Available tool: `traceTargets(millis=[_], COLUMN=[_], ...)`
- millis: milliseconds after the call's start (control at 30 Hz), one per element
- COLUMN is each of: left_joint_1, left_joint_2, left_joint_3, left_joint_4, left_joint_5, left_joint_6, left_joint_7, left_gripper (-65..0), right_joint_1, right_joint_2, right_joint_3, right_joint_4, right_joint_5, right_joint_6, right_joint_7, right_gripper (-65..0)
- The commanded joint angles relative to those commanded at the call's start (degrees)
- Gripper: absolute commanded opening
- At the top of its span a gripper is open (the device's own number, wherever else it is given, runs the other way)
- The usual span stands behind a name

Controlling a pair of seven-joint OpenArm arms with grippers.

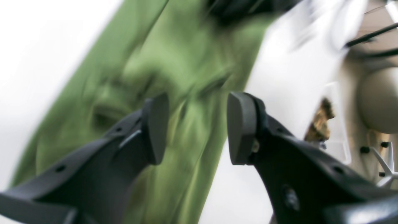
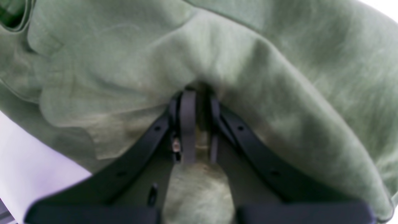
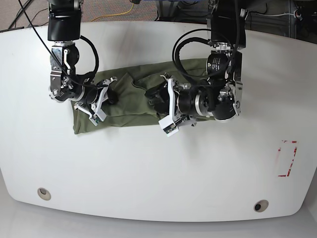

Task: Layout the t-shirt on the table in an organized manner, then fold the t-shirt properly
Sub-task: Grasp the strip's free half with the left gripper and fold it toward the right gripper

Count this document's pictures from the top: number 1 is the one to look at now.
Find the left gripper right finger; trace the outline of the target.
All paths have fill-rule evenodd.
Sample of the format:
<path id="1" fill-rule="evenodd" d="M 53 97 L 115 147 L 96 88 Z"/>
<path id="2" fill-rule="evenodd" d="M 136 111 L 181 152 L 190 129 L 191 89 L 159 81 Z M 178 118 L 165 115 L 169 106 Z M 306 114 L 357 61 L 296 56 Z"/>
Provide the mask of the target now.
<path id="1" fill-rule="evenodd" d="M 231 92 L 230 159 L 254 166 L 279 224 L 396 224 L 397 191 L 377 187 L 265 111 L 262 100 Z"/>

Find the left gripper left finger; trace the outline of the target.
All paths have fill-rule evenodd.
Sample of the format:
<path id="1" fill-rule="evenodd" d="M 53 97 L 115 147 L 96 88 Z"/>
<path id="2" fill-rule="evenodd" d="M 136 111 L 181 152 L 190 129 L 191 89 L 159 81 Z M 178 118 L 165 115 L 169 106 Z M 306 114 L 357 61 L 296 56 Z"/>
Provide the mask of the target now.
<path id="1" fill-rule="evenodd" d="M 23 224 L 121 224 L 140 173 L 161 164 L 169 120 L 163 93 L 37 177 L 1 193 L 1 215 Z"/>

